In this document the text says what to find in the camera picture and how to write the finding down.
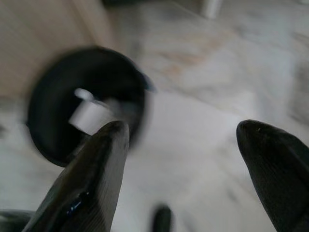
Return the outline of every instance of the black round object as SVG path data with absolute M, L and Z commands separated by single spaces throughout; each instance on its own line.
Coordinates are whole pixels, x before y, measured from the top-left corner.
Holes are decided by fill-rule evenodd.
M 64 55 L 48 68 L 35 85 L 28 106 L 32 140 L 42 155 L 65 167 L 86 134 L 69 123 L 81 103 L 74 95 L 86 89 L 100 101 L 108 98 L 135 105 L 129 124 L 130 142 L 141 125 L 145 107 L 145 76 L 125 56 L 102 47 L 91 47 Z
M 154 215 L 152 232 L 171 232 L 173 215 L 167 205 L 159 206 Z

